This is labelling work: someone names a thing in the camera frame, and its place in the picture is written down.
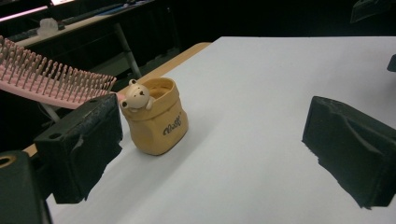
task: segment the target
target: hairbrush bristles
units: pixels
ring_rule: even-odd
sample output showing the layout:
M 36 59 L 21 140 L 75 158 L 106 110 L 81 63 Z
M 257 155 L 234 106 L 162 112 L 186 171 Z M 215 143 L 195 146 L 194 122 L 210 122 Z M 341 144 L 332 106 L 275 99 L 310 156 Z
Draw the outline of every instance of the hairbrush bristles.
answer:
M 48 60 L 0 36 L 0 90 L 75 109 L 91 98 L 108 94 L 116 80 Z

